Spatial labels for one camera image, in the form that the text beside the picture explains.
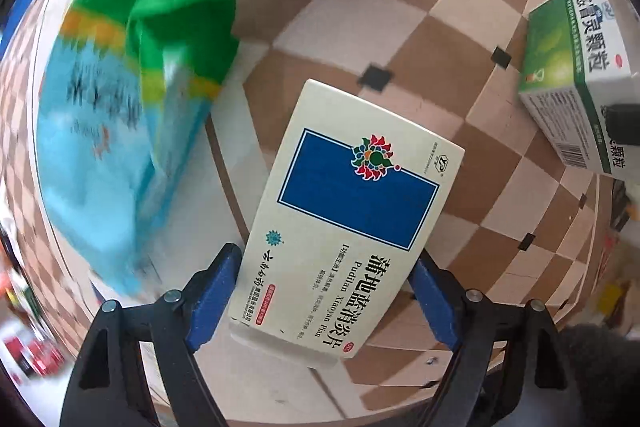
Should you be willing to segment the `cream box blue rectangle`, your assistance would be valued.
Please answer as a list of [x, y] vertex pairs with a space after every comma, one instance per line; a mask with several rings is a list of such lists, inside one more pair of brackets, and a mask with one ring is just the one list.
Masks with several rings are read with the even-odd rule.
[[422, 253], [463, 156], [404, 117], [306, 81], [250, 229], [232, 336], [310, 367], [356, 355]]

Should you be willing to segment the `blue green plastic bag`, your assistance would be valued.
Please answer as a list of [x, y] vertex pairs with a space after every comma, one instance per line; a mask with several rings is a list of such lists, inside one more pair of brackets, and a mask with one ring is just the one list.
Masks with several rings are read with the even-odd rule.
[[73, 0], [44, 73], [47, 215], [96, 274], [141, 291], [196, 135], [239, 49], [236, 0]]

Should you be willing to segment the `green white medicine box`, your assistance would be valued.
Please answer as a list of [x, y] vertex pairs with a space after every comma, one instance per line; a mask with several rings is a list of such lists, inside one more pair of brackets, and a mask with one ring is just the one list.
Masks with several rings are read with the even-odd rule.
[[627, 0], [546, 0], [518, 95], [567, 166], [639, 180], [639, 17]]

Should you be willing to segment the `checkered table mat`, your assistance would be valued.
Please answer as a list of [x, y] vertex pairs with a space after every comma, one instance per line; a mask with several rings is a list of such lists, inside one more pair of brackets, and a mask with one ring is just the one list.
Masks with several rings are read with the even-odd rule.
[[[307, 78], [423, 124], [465, 148], [444, 214], [427, 243], [462, 284], [498, 303], [538, 298], [564, 325], [596, 283], [612, 181], [565, 167], [516, 99], [528, 12], [544, 0], [239, 0], [239, 74], [196, 141], [183, 181], [200, 225], [186, 225], [182, 286], [214, 254], [214, 232], [244, 239], [277, 144]], [[52, 41], [72, 0], [34, 0], [1, 62], [1, 172], [17, 244], [47, 322], [72, 358], [98, 307], [90, 269], [44, 217], [34, 110]], [[382, 92], [358, 82], [375, 64]], [[198, 352], [232, 421], [346, 424], [399, 414], [431, 398], [450, 353], [406, 285], [352, 361], [303, 369], [258, 355], [227, 332]]]

